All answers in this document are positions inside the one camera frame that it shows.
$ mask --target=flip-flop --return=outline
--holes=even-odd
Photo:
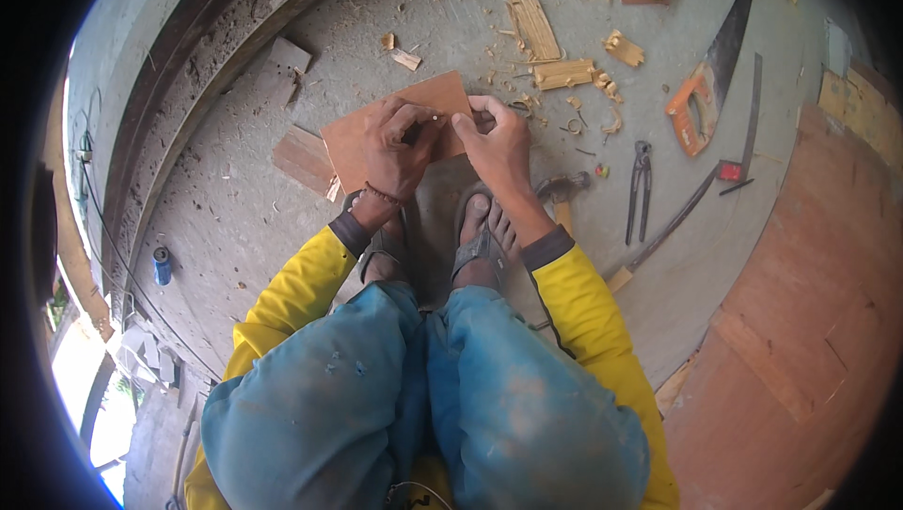
[[[345,195],[345,199],[342,201],[341,205],[342,210],[351,208],[351,203],[354,202],[357,196],[362,192],[363,189]],[[361,282],[364,281],[364,273],[367,272],[367,266],[375,254],[387,255],[392,261],[398,263],[404,274],[410,277],[410,269],[408,268],[410,263],[408,262],[409,255],[407,251],[407,214],[405,213],[404,208],[398,211],[398,219],[401,221],[401,242],[380,227],[377,233],[373,235],[373,239],[370,240],[370,245],[367,245],[367,249],[365,249],[364,253],[357,259],[358,275]]]
[[[454,219],[454,233],[457,237],[455,241],[457,242],[460,241],[460,230],[464,226],[464,216],[467,213],[467,204],[476,194],[483,195],[492,202],[492,191],[490,191],[489,187],[482,181],[471,185],[464,191],[460,200],[458,200],[458,210],[455,212]],[[505,280],[508,263],[501,245],[499,245],[496,238],[492,236],[490,225],[485,219],[483,220],[480,233],[468,243],[459,245],[455,251],[454,267],[451,268],[451,280],[454,281],[454,278],[458,275],[458,271],[460,271],[464,265],[479,258],[490,260],[492,272],[496,276],[499,288],[501,288],[501,284]]]

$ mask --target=blue can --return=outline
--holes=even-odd
[[[169,250],[158,247],[153,250],[153,279],[162,287],[173,279],[173,268],[169,262]]]

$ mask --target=wire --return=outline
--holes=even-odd
[[[423,484],[421,484],[421,483],[417,483],[417,482],[414,482],[414,481],[412,481],[412,480],[406,480],[406,481],[402,481],[402,482],[400,482],[400,483],[395,483],[394,485],[391,485],[391,486],[389,487],[389,493],[386,495],[386,504],[389,504],[390,502],[392,502],[392,496],[395,494],[395,491],[398,490],[398,488],[399,488],[400,486],[403,486],[403,485],[415,485],[415,486],[420,486],[421,488],[430,491],[430,492],[433,494],[433,496],[435,496],[436,498],[439,498],[439,502],[443,503],[443,506],[446,508],[446,510],[452,510],[452,505],[449,504],[449,503],[447,503],[447,502],[445,502],[445,499],[442,498],[441,496],[439,496],[439,493],[437,493],[436,491],[432,490],[432,489],[431,489],[430,487],[428,487],[427,485],[423,485]]]
[[[119,257],[119,262],[122,264],[123,267],[126,268],[126,273],[128,273],[128,276],[132,278],[132,283],[135,285],[135,288],[138,289],[139,292],[141,292],[141,296],[143,296],[144,300],[147,301],[147,304],[151,307],[151,310],[153,310],[153,312],[156,313],[156,315],[160,318],[160,320],[164,323],[164,325],[167,328],[169,328],[169,330],[171,332],[173,332],[173,335],[175,335],[176,338],[178,338],[179,341],[182,342],[182,345],[184,345],[185,348],[187,348],[189,351],[191,351],[191,354],[193,356],[195,356],[203,366],[207,367],[207,370],[210,371],[211,375],[216,375],[216,372],[213,369],[211,369],[210,366],[207,365],[207,363],[203,359],[201,359],[197,353],[194,352],[194,349],[191,349],[191,346],[189,346],[188,343],[184,339],[182,339],[182,336],[179,335],[179,333],[177,331],[175,331],[175,329],[172,326],[170,326],[170,323],[168,321],[166,321],[166,318],[164,317],[164,315],[161,314],[160,311],[157,310],[157,307],[154,306],[153,302],[151,301],[151,298],[149,296],[147,296],[146,292],[144,292],[144,289],[141,287],[141,283],[139,283],[138,279],[135,278],[135,274],[132,273],[132,270],[128,267],[128,262],[122,256],[122,254],[119,253],[119,247],[117,247],[116,242],[113,241],[113,236],[110,235],[109,229],[107,228],[107,222],[104,221],[104,215],[100,211],[100,205],[97,203],[97,199],[94,196],[94,188],[91,187],[91,183],[87,179],[87,171],[85,170],[85,162],[80,161],[80,163],[81,163],[81,170],[85,174],[85,181],[87,183],[87,190],[91,195],[91,201],[94,203],[94,208],[97,211],[97,215],[100,217],[100,224],[104,228],[104,233],[107,234],[107,239],[110,242],[110,246],[113,248],[113,251],[116,252],[117,257]]]

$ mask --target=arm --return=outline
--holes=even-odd
[[[364,155],[367,179],[383,195],[403,202],[412,197],[430,162],[430,153],[445,125],[433,108],[403,99],[385,102],[367,117]],[[423,125],[409,145],[401,139],[414,122]],[[289,335],[326,315],[336,293],[354,268],[357,257],[380,226],[398,214],[399,206],[367,191],[350,211],[324,227],[304,244],[260,293],[245,322],[235,324],[235,351],[223,381],[246,374],[254,360],[285,341]],[[229,510],[213,476],[204,449],[198,448],[194,469],[185,479],[185,503],[190,510]]]
[[[530,186],[530,132],[525,120],[492,96],[472,96],[473,120],[452,117],[470,163],[492,190],[517,233],[562,347],[605,388],[616,404],[637,413],[649,441],[649,483],[641,507],[676,508],[679,493],[667,464],[665,432],[652,387],[633,355],[617,304],[593,264],[556,227]]]

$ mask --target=left hand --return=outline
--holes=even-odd
[[[433,145],[446,119],[434,108],[397,96],[383,102],[364,121],[364,160],[370,185],[402,202],[411,199],[430,164]],[[416,123],[421,125],[419,135],[403,141]]]

